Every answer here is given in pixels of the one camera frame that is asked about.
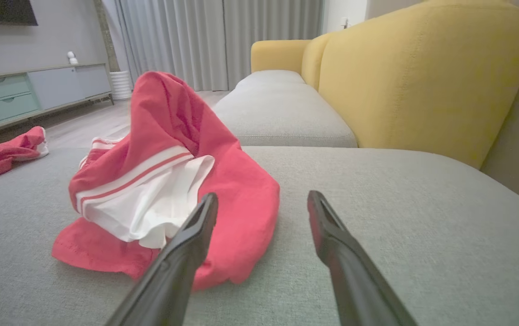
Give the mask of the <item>short grey sofa seat cushion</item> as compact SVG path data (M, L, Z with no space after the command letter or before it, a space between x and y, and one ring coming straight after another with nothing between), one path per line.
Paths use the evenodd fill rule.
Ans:
M289 70L263 70L253 72L249 76L239 81L235 87L243 89L244 87L256 87L258 85L275 85L277 83L299 83L305 84L301 75L297 72Z

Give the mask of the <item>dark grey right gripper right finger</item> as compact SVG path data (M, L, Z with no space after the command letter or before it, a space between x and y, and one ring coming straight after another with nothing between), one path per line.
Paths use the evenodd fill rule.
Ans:
M316 254L329 268L341 326L417 326L321 192L309 192L307 209Z

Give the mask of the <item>black flat television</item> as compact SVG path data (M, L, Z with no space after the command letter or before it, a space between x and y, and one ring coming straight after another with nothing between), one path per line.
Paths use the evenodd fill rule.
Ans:
M0 0L0 24L38 25L30 0Z

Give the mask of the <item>long grey sofa seat cushion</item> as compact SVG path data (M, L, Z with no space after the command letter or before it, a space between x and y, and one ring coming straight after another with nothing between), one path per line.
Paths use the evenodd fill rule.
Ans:
M305 84L239 86L213 110L242 146L357 147L344 120Z

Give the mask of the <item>red basketball jersey white tee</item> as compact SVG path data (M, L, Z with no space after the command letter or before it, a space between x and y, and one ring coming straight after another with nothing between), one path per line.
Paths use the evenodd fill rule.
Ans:
M216 225L193 290L245 281L272 239L279 184L172 74L138 78L130 118L127 136L92 141L68 187L80 217L59 233L52 256L138 279L203 196L214 193Z

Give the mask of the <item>large yellow sofa backrest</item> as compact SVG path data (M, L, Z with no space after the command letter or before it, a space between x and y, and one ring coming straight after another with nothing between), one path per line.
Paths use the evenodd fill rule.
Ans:
M519 90L519 8L427 0L333 33L319 94L359 147L482 167Z

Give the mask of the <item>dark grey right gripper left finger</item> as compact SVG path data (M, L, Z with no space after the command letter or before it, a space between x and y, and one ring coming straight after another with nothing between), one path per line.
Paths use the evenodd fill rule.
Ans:
M207 257L219 201L208 193L105 326L183 326L197 269Z

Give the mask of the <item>white ribbed plant pot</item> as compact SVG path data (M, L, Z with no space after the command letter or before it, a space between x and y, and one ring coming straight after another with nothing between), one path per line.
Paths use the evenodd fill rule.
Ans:
M112 84L112 97L114 101L130 99L133 91L133 83L129 71L110 72Z

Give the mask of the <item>green indoor tree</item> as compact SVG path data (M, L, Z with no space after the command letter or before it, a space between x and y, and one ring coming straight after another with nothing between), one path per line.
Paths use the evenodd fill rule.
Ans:
M108 56L108 64L111 72L120 72L120 66L117 61L116 51L114 49L112 35L108 25L108 16L102 0L92 0L97 14L98 23L100 25L102 39Z

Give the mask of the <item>grey and mint TV cabinet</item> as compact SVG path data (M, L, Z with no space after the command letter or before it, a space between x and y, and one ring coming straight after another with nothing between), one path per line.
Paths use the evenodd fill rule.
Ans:
M0 130L102 99L113 100L103 63L0 74Z

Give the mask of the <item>grey pleated curtain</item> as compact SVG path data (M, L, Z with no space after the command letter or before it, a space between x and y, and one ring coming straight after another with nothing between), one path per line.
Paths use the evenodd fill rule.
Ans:
M168 72L196 91L229 91L263 40L320 35L324 0L102 0L120 69Z

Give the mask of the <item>small yellow sofa backrest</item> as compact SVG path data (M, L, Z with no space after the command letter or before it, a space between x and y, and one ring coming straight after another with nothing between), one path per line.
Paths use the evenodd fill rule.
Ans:
M332 35L333 33L326 33L309 40L303 52L300 74L305 83L316 91L319 90L321 62L323 61L325 46Z

